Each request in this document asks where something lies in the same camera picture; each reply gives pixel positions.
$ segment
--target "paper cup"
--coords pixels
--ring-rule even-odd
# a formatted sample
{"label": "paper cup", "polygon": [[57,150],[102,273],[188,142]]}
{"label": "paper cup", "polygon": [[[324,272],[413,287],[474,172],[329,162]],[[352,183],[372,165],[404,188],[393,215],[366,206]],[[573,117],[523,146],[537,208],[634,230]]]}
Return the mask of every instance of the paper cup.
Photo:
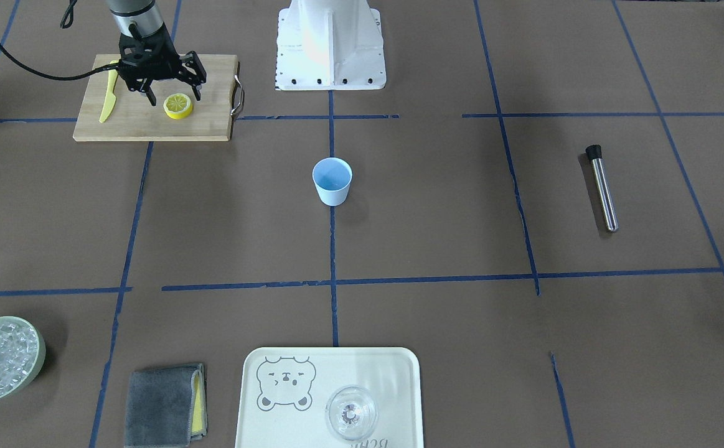
{"label": "paper cup", "polygon": [[313,169],[314,188],[322,203],[327,206],[339,206],[345,202],[350,189],[353,171],[348,162],[329,157],[317,162]]}

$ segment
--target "bear illustration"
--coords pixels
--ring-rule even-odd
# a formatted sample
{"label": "bear illustration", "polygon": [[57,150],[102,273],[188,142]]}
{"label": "bear illustration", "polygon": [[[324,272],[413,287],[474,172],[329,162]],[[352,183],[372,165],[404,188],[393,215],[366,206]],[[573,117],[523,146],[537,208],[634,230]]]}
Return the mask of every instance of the bear illustration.
{"label": "bear illustration", "polygon": [[256,379],[260,382],[260,396],[256,405],[262,411],[270,411],[273,406],[293,405],[298,411],[311,406],[311,383],[316,370],[309,358],[300,361],[296,358],[276,358],[265,362],[256,369]]}

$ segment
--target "wooden cutting board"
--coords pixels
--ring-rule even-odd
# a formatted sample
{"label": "wooden cutting board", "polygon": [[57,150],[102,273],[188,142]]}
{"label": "wooden cutting board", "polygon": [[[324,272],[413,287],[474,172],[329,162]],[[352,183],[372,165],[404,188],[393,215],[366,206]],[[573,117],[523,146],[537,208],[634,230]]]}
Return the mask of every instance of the wooden cutting board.
{"label": "wooden cutting board", "polygon": [[[153,82],[151,89],[157,96],[157,105],[137,91],[129,91],[119,77],[113,93],[116,96],[112,114],[99,123],[105,104],[108,72],[97,73],[88,80],[82,100],[80,116],[74,127],[74,140],[78,142],[135,142],[135,141],[227,141],[232,130],[232,94],[237,74],[237,56],[200,54],[207,82],[202,85],[202,99],[196,101],[193,90],[180,80]],[[93,63],[97,68],[117,54],[99,54]],[[173,93],[185,93],[193,101],[193,113],[184,119],[171,119],[162,103]]]}

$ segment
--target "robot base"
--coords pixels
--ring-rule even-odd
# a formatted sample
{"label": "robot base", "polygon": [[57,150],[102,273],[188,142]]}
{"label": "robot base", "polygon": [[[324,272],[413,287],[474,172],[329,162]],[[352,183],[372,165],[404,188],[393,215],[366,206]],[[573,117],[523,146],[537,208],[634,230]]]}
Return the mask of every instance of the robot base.
{"label": "robot base", "polygon": [[375,90],[387,84],[381,14],[367,0],[293,0],[279,12],[276,88]]}

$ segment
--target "gray towel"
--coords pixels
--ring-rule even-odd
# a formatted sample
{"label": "gray towel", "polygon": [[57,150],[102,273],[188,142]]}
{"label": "gray towel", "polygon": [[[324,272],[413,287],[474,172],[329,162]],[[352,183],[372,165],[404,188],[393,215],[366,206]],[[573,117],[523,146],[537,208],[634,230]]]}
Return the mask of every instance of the gray towel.
{"label": "gray towel", "polygon": [[196,375],[204,380],[204,364],[133,372],[126,397],[126,448],[162,448],[190,445],[206,435],[191,434],[196,393]]}

